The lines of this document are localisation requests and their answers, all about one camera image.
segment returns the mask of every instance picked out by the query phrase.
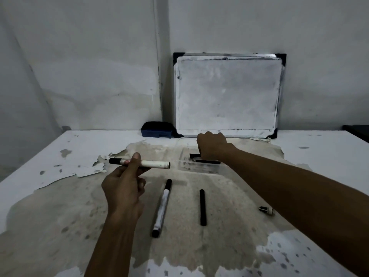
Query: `person's left hand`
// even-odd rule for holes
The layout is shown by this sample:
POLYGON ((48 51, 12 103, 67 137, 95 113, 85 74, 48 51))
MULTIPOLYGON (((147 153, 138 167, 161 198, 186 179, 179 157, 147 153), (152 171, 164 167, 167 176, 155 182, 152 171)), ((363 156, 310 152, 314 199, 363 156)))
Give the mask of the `person's left hand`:
POLYGON ((134 153, 127 166, 119 166, 101 184, 108 201, 108 216, 135 221, 141 216, 144 205, 139 197, 145 192, 145 179, 139 176, 150 168, 140 167, 141 155, 134 153))

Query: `small whiteboard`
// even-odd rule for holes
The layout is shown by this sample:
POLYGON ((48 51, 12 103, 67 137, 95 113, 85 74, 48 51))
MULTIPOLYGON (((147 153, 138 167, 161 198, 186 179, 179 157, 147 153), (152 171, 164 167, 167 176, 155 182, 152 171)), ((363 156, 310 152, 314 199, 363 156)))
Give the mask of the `small whiteboard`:
POLYGON ((266 138, 274 133, 285 57, 174 54, 173 62, 179 134, 266 138))

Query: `blue eraser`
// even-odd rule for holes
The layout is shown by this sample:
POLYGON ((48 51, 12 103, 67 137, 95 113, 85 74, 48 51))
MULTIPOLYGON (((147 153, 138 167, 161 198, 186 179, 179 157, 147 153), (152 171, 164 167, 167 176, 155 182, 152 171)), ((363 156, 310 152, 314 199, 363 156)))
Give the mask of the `blue eraser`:
POLYGON ((148 121, 141 128, 141 134, 143 137, 166 137, 166 138, 179 138, 182 135, 177 134, 175 127, 165 121, 148 121))

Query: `person's left arm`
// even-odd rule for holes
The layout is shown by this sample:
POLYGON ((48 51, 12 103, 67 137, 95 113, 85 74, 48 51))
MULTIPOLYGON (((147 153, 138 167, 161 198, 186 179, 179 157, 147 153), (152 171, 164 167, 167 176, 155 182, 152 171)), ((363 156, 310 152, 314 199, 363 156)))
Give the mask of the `person's left arm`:
POLYGON ((128 167, 118 167, 101 184, 108 215, 85 277, 128 276, 136 223, 144 209, 139 197, 145 192, 145 180, 138 176, 148 168, 140 168, 140 161, 135 153, 128 167))

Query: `wall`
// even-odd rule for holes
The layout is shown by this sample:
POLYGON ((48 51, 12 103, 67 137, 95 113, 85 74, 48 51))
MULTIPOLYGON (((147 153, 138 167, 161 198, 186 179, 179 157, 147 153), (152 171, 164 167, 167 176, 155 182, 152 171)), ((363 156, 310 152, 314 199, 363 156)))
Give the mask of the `wall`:
POLYGON ((61 131, 0 13, 0 181, 61 131))
POLYGON ((287 53, 279 129, 369 123, 369 0, 169 0, 170 50, 287 53))
POLYGON ((3 0, 59 126, 161 120, 153 0, 3 0))

